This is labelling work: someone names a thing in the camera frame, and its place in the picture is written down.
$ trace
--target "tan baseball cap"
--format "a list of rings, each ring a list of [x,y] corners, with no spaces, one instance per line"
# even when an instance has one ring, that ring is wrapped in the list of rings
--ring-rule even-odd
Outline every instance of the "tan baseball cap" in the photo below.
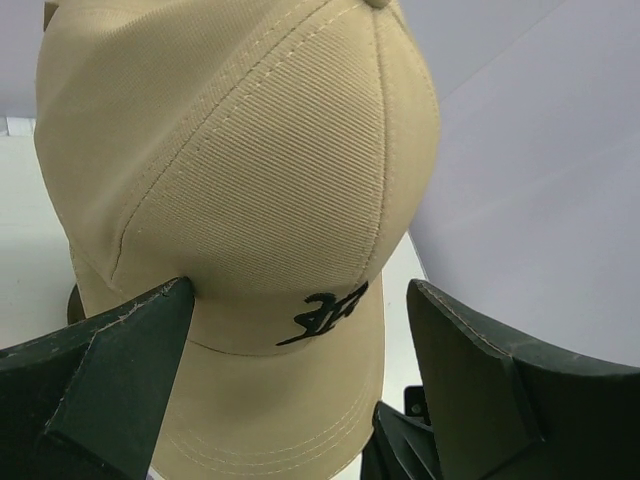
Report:
[[[153,467],[333,477],[372,433],[380,272],[439,138],[397,1],[55,6],[35,143],[86,314],[197,291]]]

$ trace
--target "cap brim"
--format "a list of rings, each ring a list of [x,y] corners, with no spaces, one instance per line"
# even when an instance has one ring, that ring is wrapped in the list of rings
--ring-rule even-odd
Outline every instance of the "cap brim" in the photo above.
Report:
[[[74,258],[83,296],[113,303],[82,263]],[[231,355],[187,341],[153,468],[165,480],[324,480],[346,468],[373,432],[382,395],[382,295],[379,275],[353,314],[283,355]]]

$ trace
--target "tan fabric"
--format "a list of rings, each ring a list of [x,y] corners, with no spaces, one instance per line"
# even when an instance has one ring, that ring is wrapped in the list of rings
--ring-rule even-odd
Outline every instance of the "tan fabric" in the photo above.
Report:
[[[176,276],[197,290],[153,466],[167,480],[331,478],[371,435],[380,272],[439,138],[400,7],[59,3],[35,142],[86,313]],[[305,333],[314,295],[367,284],[334,329],[278,345]]]

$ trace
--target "black embroidered logo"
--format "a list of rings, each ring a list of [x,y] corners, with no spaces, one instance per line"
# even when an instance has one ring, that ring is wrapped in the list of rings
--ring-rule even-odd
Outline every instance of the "black embroidered logo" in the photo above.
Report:
[[[368,288],[369,283],[365,282],[364,285],[342,300],[338,300],[332,293],[316,293],[307,297],[305,299],[306,303],[319,302],[320,307],[312,312],[296,315],[293,319],[306,331],[302,335],[278,343],[278,346],[289,345],[305,338],[324,335],[335,327],[340,319],[346,318],[353,313]]]

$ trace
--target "baseball cap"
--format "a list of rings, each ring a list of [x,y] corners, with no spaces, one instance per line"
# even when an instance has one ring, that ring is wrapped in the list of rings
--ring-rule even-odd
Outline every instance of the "baseball cap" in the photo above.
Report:
[[[85,313],[178,276],[196,291],[152,466],[331,478],[372,434],[381,270],[439,138],[400,6],[49,8],[35,145]]]

